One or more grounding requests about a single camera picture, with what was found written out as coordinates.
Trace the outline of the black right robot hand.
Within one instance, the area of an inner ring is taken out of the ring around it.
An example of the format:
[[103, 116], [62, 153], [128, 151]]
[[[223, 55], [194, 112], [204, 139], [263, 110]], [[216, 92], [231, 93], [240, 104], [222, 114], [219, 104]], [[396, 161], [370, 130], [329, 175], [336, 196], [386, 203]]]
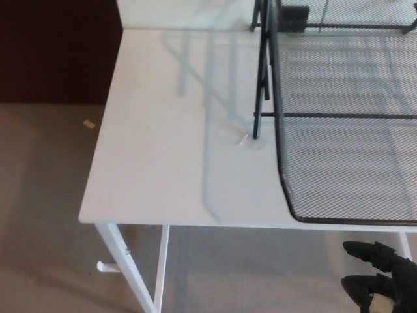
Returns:
[[416, 312], [416, 263], [380, 242], [345, 241], [343, 248], [380, 271], [341, 279], [360, 312]]

